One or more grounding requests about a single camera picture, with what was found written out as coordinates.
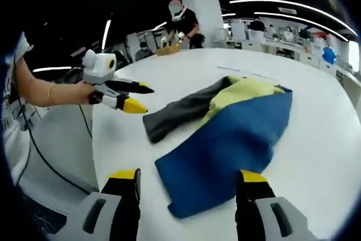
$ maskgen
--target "white sleeve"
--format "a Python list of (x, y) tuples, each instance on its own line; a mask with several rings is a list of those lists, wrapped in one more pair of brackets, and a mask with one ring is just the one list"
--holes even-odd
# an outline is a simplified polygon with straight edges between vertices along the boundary
[(21, 59), (25, 53), (28, 51), (28, 49), (30, 48), (30, 45), (27, 41), (27, 39), (25, 38), (25, 34), (24, 32), (22, 32), (19, 41), (17, 42), (17, 46), (15, 49), (15, 62), (17, 62), (19, 59)]

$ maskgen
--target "bracelet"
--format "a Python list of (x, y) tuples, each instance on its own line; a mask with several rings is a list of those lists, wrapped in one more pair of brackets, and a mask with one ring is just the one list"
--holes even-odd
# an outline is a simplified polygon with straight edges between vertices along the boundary
[(47, 95), (48, 101), (50, 102), (51, 106), (54, 106), (54, 103), (52, 102), (52, 99), (51, 99), (51, 91), (52, 91), (52, 87), (54, 87), (54, 85), (55, 85), (55, 83), (51, 84), (51, 86), (49, 88), (49, 93)]

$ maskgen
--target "white table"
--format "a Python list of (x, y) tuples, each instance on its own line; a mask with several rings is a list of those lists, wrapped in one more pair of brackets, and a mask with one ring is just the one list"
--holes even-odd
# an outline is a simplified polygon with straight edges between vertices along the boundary
[[(230, 49), (153, 56), (117, 75), (155, 89), (154, 94), (131, 95), (152, 113), (223, 76), (252, 73), (274, 78), (293, 90), (289, 125), (263, 175), (277, 196), (287, 198), (308, 218), (309, 229), (317, 237), (328, 238), (348, 216), (361, 187), (361, 124), (335, 78), (279, 56)], [(235, 199), (183, 220), (173, 218), (167, 209), (170, 199), (154, 161), (189, 137), (196, 124), (182, 125), (151, 145), (141, 115), (94, 107), (93, 152), (100, 189), (117, 170), (142, 169), (138, 240), (237, 240)]]

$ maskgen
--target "blue object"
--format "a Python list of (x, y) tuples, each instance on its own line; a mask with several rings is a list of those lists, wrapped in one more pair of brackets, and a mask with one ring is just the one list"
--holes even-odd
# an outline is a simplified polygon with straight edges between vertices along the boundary
[(239, 170), (262, 173), (288, 125), (292, 91), (230, 104), (155, 164), (172, 203), (186, 218), (235, 196)]
[(334, 54), (331, 48), (325, 47), (323, 49), (323, 59), (326, 62), (333, 64), (336, 59), (336, 55)]

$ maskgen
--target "gray cloth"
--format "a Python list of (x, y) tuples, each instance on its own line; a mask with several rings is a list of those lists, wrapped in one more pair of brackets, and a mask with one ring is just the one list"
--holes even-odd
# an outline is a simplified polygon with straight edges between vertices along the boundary
[(224, 77), (212, 86), (172, 102), (162, 110), (145, 115), (143, 123), (149, 140), (157, 143), (180, 124), (205, 116), (213, 97), (229, 86), (230, 80)]
[(141, 59), (145, 59), (149, 56), (152, 56), (153, 52), (150, 49), (146, 49), (146, 50), (139, 50), (136, 54), (135, 54), (135, 61), (139, 61)]

